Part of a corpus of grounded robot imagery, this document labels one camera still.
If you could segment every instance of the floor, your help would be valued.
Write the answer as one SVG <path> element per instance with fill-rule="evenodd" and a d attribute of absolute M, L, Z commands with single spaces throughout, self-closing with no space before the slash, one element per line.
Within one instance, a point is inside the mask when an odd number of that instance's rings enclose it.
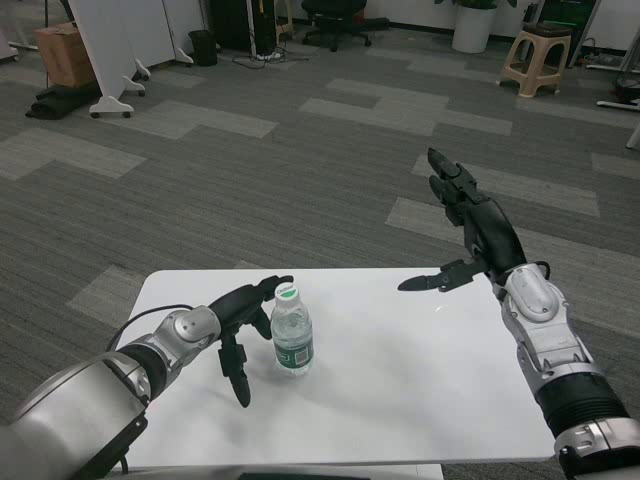
<path fill-rule="evenodd" d="M 560 95 L 519 99 L 495 85 L 509 45 L 472 56 L 450 41 L 391 30 L 335 54 L 290 42 L 298 61 L 262 70 L 174 65 L 126 97 L 128 120 L 27 119 L 41 62 L 0 64 L 0 420 L 101 351 L 154 271 L 466 257 L 429 191 L 428 147 L 464 163 L 529 258 L 551 263 L 640 416 L 640 153 L 624 148 L 640 117 L 595 107 L 611 74 L 576 68 Z M 554 461 L 444 472 L 563 478 Z"/>

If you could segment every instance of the cardboard box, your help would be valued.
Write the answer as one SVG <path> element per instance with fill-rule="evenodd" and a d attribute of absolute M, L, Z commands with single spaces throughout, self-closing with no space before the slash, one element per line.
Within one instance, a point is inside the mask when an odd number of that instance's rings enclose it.
<path fill-rule="evenodd" d="M 56 85 L 82 87 L 95 81 L 80 32 L 72 23 L 36 30 L 40 56 Z"/>

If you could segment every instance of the office chair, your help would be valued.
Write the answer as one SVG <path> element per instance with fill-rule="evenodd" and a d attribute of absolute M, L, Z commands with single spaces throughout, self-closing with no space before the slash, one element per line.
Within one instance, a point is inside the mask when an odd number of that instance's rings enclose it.
<path fill-rule="evenodd" d="M 353 23 L 353 16 L 367 5 L 367 0 L 304 0 L 302 8 L 314 21 L 317 29 L 307 33 L 302 40 L 305 45 L 309 37 L 333 33 L 331 51 L 338 51 L 338 39 L 342 33 L 350 33 L 353 37 L 365 40 L 366 47 L 371 46 L 371 40 L 365 33 L 357 31 Z"/>

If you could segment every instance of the white planter pot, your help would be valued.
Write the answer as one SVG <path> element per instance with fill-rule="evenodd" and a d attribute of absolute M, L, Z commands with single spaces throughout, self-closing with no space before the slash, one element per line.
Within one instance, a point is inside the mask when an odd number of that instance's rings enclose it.
<path fill-rule="evenodd" d="M 497 8 L 480 10 L 458 5 L 453 48 L 464 53 L 484 52 L 487 48 L 496 10 Z"/>

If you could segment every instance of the robotic arm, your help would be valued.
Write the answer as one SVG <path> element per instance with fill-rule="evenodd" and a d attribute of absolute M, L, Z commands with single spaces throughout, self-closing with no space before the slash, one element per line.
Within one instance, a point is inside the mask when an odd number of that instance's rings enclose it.
<path fill-rule="evenodd" d="M 47 380 L 19 408 L 8 429 L 0 428 L 3 474 L 33 480 L 104 477 L 145 430 L 150 402 L 218 340 L 223 374 L 247 407 L 247 357 L 235 335 L 241 326 L 253 325 L 270 339 L 262 303 L 274 298 L 278 285 L 292 281 L 291 276 L 273 276 L 257 286 L 240 287 L 208 307 L 171 312 L 152 334 Z"/>
<path fill-rule="evenodd" d="M 502 319 L 517 344 L 517 358 L 556 442 L 569 479 L 640 478 L 640 423 L 596 366 L 569 321 L 562 292 L 549 282 L 545 262 L 529 263 L 520 240 L 499 205 L 477 190 L 460 164 L 433 149 L 429 163 L 437 175 L 431 189 L 454 226 L 464 226 L 472 256 L 445 265 L 441 273 L 403 282 L 404 291 L 442 292 L 485 273 L 502 306 Z M 540 270 L 546 265 L 546 274 Z"/>

